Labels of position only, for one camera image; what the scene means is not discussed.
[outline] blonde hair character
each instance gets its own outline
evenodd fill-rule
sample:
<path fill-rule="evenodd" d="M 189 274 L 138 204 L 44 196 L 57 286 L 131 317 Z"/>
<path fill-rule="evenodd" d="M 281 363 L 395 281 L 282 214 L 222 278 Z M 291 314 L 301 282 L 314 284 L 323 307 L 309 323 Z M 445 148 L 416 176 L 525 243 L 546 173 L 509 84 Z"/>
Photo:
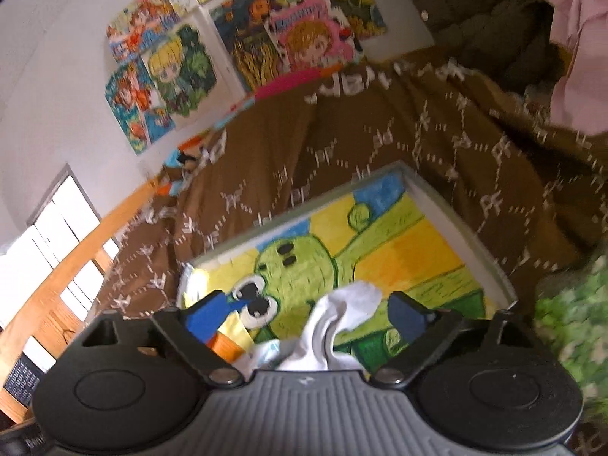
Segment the blonde hair character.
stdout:
<path fill-rule="evenodd" d="M 148 60 L 150 73 L 164 83 L 172 82 L 179 75 L 184 61 L 184 49 L 179 38 L 162 45 Z"/>

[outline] cartoon eye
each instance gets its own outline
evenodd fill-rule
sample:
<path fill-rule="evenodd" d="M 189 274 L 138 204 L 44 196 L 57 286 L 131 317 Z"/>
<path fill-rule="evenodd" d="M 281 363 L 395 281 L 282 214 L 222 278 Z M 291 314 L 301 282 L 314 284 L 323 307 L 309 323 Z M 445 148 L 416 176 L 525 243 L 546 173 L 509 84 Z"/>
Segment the cartoon eye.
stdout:
<path fill-rule="evenodd" d="M 235 300 L 255 300 L 266 287 L 264 278 L 258 274 L 251 274 L 240 280 L 232 288 Z"/>
<path fill-rule="evenodd" d="M 241 310 L 239 318 L 247 329 L 268 325 L 279 312 L 279 304 L 272 297 L 259 297 Z"/>

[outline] window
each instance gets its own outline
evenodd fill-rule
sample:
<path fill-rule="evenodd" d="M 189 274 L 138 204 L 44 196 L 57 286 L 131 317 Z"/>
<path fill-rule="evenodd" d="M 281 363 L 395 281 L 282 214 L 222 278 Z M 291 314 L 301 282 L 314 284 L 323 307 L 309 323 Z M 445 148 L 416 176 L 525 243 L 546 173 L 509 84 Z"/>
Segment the window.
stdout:
<path fill-rule="evenodd" d="M 100 218 L 66 167 L 31 220 L 28 229 L 0 256 L 0 326 L 5 327 L 36 288 L 79 242 L 99 224 Z M 114 240 L 103 246 L 106 259 L 118 253 Z M 103 274 L 89 261 L 63 291 L 61 298 L 80 320 L 84 320 Z M 42 370 L 52 365 L 49 354 L 30 338 L 25 354 Z"/>

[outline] gray ribbed surface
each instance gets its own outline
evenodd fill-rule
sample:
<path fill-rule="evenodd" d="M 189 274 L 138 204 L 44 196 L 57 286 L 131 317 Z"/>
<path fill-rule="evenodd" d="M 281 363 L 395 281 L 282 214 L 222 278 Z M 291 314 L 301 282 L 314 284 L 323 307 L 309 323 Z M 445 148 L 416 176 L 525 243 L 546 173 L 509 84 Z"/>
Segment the gray ribbed surface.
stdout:
<path fill-rule="evenodd" d="M 52 456 L 69 453 L 54 449 Z M 257 373 L 216 391 L 178 436 L 141 456 L 481 456 L 437 434 L 405 395 L 357 372 Z M 562 446 L 538 452 L 565 456 Z"/>

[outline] wooden bed frame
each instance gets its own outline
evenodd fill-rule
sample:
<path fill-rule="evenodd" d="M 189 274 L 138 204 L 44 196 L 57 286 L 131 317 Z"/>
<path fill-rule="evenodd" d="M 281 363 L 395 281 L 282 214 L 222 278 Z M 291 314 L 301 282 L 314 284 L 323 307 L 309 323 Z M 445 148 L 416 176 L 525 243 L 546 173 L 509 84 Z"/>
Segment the wooden bed frame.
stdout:
<path fill-rule="evenodd" d="M 55 358 L 65 350 L 71 338 L 65 337 L 64 332 L 77 333 L 82 328 L 82 322 L 60 299 L 61 293 L 89 261 L 95 262 L 105 272 L 110 269 L 112 263 L 108 255 L 102 252 L 104 243 L 129 222 L 154 195 L 157 187 L 158 179 L 149 180 L 104 217 L 99 226 L 53 269 L 5 330 L 0 332 L 0 386 L 6 382 L 30 337 L 54 338 L 44 342 L 43 346 Z M 0 411 L 16 423 L 25 420 L 27 414 L 27 408 L 4 388 L 0 388 Z"/>

